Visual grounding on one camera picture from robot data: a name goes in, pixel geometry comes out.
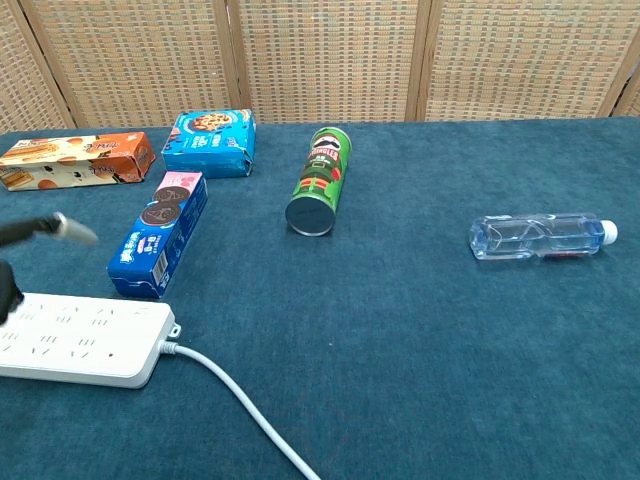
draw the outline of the oreo box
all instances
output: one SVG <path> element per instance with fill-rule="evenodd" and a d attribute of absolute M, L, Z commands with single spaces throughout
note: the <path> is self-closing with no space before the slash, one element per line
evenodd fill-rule
<path fill-rule="evenodd" d="M 118 293 L 162 297 L 206 203 L 201 173 L 165 174 L 107 267 Z"/>
<path fill-rule="evenodd" d="M 251 174 L 256 122 L 251 110 L 181 113 L 162 149 L 167 170 L 202 172 L 205 178 Z"/>

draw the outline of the cable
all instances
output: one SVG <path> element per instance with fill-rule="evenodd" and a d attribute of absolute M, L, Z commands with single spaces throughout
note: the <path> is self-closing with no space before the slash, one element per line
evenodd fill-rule
<path fill-rule="evenodd" d="M 213 361 L 209 360 L 207 357 L 202 355 L 201 353 L 196 352 L 195 350 L 191 350 L 187 347 L 182 347 L 175 342 L 162 342 L 160 345 L 160 353 L 168 353 L 175 355 L 179 353 L 186 357 L 189 357 L 197 362 L 200 362 L 202 365 L 211 370 L 222 382 L 229 387 L 229 389 L 233 392 L 233 394 L 240 400 L 240 403 L 247 409 L 249 414 L 253 417 L 256 423 L 264 430 L 264 433 L 271 439 L 273 443 L 284 453 L 289 460 L 300 470 L 300 472 L 308 479 L 308 480 L 320 480 L 320 477 L 306 464 L 302 458 L 289 446 L 287 442 L 276 432 L 276 430 L 271 426 L 271 424 L 267 421 L 266 418 L 260 413 L 260 411 L 256 408 L 253 402 L 249 399 L 249 397 L 242 391 L 240 386 L 229 376 L 227 373 L 222 370 L 218 365 L 216 365 Z"/>

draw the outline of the table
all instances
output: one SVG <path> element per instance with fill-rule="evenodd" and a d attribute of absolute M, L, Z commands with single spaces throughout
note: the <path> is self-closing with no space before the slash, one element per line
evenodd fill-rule
<path fill-rule="evenodd" d="M 318 125 L 259 125 L 251 177 L 209 180 L 164 298 L 181 343 L 323 478 L 640 477 L 640 119 L 338 126 L 354 151 L 328 236 L 284 219 Z M 146 131 L 159 154 L 169 129 Z M 0 192 L 3 221 L 59 210 L 101 239 L 5 249 L 19 286 L 117 298 L 107 262 L 163 171 Z M 557 211 L 610 218 L 618 241 L 500 263 L 467 246 L 476 216 Z M 0 407 L 3 479 L 299 478 L 186 358 L 134 391 L 2 378 Z"/>

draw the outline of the power strip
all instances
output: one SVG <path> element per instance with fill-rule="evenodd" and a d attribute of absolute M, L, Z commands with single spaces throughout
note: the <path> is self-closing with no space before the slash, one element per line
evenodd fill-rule
<path fill-rule="evenodd" d="M 165 303 L 24 295 L 0 326 L 0 376 L 141 388 L 180 335 Z"/>

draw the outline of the biscuit package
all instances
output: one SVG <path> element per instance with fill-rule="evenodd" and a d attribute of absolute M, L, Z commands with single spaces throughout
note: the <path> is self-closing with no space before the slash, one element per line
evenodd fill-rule
<path fill-rule="evenodd" d="M 183 112 L 162 150 L 167 170 L 202 172 L 205 178 L 251 174 L 256 122 L 251 110 Z"/>
<path fill-rule="evenodd" d="M 20 140 L 0 157 L 9 190 L 141 182 L 155 160 L 142 132 Z"/>
<path fill-rule="evenodd" d="M 161 298 L 207 203 L 201 173 L 167 172 L 107 272 L 125 297 Z"/>

